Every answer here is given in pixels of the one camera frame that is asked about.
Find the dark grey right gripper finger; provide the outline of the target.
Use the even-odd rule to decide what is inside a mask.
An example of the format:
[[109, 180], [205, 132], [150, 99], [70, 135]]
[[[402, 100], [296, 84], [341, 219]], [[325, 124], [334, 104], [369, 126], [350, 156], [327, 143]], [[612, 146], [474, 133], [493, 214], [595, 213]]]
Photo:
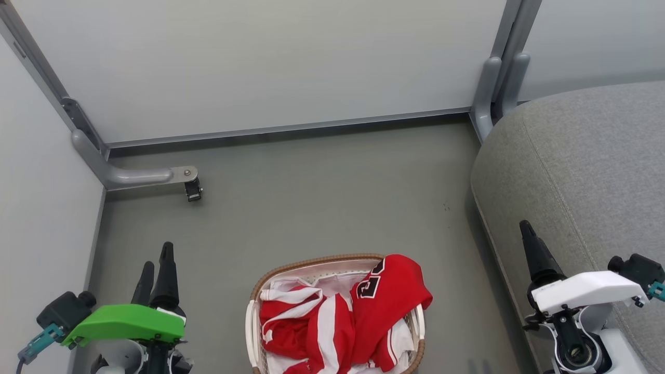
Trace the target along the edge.
[[567, 279], [547, 245], [536, 234], [529, 221], [520, 222], [520, 232], [530, 274], [529, 292]]

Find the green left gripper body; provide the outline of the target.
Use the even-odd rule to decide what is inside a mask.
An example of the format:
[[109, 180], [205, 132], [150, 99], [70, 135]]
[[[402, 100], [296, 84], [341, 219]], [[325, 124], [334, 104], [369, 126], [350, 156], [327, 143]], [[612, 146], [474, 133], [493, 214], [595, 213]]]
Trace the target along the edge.
[[70, 349], [93, 344], [92, 373], [188, 373], [193, 362], [181, 355], [186, 318], [138, 304], [104, 305], [65, 336]]

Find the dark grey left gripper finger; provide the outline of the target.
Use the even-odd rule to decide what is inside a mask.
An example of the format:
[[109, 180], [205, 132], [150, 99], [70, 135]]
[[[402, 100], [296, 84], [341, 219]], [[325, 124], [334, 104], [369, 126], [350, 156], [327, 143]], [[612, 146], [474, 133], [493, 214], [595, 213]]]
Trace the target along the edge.
[[131, 304], [149, 305], [154, 282], [154, 263], [147, 261], [136, 284]]
[[186, 314], [180, 307], [177, 266], [175, 263], [174, 245], [164, 242], [159, 257], [159, 272], [152, 289], [150, 307], [172, 312], [181, 318]]

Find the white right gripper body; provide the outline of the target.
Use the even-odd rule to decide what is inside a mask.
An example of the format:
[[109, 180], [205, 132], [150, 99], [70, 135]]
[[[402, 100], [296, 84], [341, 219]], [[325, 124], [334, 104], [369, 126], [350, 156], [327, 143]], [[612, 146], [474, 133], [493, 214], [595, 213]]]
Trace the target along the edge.
[[528, 291], [526, 330], [554, 343], [551, 373], [646, 373], [625, 335], [607, 322], [615, 303], [644, 307], [639, 284], [611, 271], [585, 272]]

